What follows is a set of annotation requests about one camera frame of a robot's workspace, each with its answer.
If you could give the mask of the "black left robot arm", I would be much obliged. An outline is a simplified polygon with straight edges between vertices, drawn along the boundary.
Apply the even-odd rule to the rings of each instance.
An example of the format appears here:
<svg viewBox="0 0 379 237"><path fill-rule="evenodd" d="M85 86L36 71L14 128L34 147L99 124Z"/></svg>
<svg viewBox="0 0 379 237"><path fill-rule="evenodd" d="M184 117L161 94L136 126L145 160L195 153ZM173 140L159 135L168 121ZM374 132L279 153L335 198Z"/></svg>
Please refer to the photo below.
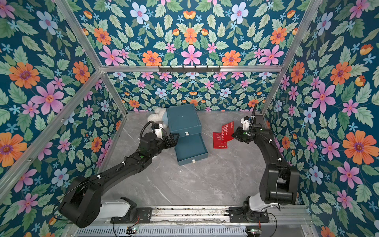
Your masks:
<svg viewBox="0 0 379 237"><path fill-rule="evenodd" d="M180 137L178 133L164 132L159 138L156 133L158 124L149 121L144 128L149 125L152 131L140 132L137 150L124 157L120 164L90 177L78 176L72 181L58 208L65 219L85 228L95 220L127 214L132 202L124 198L103 201L102 196L124 179L145 170L164 149L175 147Z"/></svg>

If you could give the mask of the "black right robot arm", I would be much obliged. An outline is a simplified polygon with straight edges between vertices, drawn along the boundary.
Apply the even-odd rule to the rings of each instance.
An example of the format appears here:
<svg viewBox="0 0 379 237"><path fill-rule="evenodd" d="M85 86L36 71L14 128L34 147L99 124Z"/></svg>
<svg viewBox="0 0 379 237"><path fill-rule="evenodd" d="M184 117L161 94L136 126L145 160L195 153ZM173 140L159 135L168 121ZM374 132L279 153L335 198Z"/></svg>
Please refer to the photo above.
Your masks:
<svg viewBox="0 0 379 237"><path fill-rule="evenodd" d="M242 208L233 211L239 211L244 220L250 223L266 218L269 207L281 209L282 205L295 204L300 177L299 171L283 158L272 130L264 125L264 116L258 114L256 108L255 105L251 115L244 117L241 120L242 126L232 134L239 142L256 144L266 164L259 193L248 197Z"/></svg>

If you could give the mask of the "red postcard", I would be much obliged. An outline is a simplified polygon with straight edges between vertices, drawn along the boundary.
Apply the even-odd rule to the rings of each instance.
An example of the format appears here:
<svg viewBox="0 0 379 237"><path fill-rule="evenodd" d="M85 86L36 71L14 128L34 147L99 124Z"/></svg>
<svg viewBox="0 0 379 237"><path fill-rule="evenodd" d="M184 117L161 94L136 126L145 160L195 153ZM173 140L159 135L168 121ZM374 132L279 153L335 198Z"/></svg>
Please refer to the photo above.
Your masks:
<svg viewBox="0 0 379 237"><path fill-rule="evenodd" d="M213 148L214 149L227 149L227 142L222 141L222 133L213 132Z"/></svg>
<svg viewBox="0 0 379 237"><path fill-rule="evenodd" d="M235 123L233 121L230 123L224 124L222 126L221 141L223 143L227 143L233 140L234 131L235 131Z"/></svg>

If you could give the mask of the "teal drawer cabinet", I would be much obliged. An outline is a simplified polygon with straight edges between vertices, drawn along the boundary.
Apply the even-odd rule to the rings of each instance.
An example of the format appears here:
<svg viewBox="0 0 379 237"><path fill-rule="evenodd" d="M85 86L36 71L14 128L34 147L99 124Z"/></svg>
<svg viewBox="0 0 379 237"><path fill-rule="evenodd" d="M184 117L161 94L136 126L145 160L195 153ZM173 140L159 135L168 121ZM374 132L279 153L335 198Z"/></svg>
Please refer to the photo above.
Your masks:
<svg viewBox="0 0 379 237"><path fill-rule="evenodd" d="M166 110L170 132L179 134L175 152L178 165L183 166L208 158L201 132L202 126L193 104Z"/></svg>

